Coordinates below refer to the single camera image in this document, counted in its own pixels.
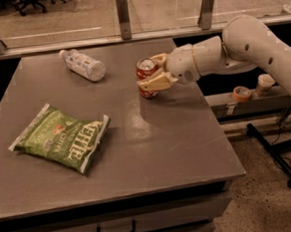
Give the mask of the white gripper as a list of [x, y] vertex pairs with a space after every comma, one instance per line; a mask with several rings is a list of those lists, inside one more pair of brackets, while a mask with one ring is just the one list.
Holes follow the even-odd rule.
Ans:
[[152, 56], [151, 59], [159, 68], [166, 66], [168, 73], [161, 72], [154, 78], [149, 77], [138, 81], [138, 86], [142, 91], [158, 92], [159, 90], [171, 88], [177, 81], [186, 85], [199, 79], [197, 65], [194, 62], [194, 53], [190, 44], [175, 48], [169, 55], [160, 53]]

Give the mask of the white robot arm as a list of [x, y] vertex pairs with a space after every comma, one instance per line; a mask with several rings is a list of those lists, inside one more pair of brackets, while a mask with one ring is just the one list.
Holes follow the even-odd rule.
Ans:
[[138, 80], [142, 92], [169, 89], [175, 82], [186, 85], [205, 75], [238, 74], [260, 67], [291, 96], [291, 47], [249, 15], [228, 21], [220, 37], [186, 44], [139, 64], [149, 73]]

